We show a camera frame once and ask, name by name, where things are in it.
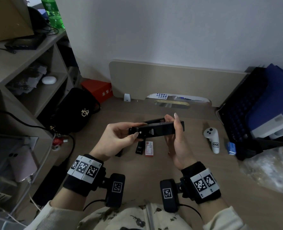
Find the woman's left hand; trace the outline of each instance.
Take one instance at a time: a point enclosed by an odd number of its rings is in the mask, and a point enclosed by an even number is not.
[[[138,132],[129,135],[129,128],[143,125],[146,125],[146,123],[122,122],[108,124],[99,142],[89,154],[102,161],[108,160],[123,148],[134,142],[142,141],[143,139],[137,139]]]

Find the white vr controller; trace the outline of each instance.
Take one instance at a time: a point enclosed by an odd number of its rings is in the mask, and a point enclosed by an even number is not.
[[[212,143],[212,150],[213,153],[219,153],[219,137],[218,131],[216,128],[210,127],[203,132],[205,138],[208,138],[209,141]]]

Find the green bottle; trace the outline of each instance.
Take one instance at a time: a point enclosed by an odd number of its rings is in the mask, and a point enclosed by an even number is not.
[[[45,10],[47,11],[51,26],[58,29],[65,28],[55,0],[41,0],[41,1],[44,5]]]

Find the small blue box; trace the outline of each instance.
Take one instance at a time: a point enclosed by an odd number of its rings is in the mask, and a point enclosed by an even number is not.
[[[228,150],[228,154],[236,155],[236,148],[235,148],[235,144],[234,143],[228,142],[227,143],[227,150]]]

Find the black bag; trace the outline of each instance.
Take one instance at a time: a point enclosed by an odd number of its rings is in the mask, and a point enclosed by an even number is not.
[[[51,116],[50,129],[63,135],[78,132],[99,110],[100,103],[89,91],[72,88]]]

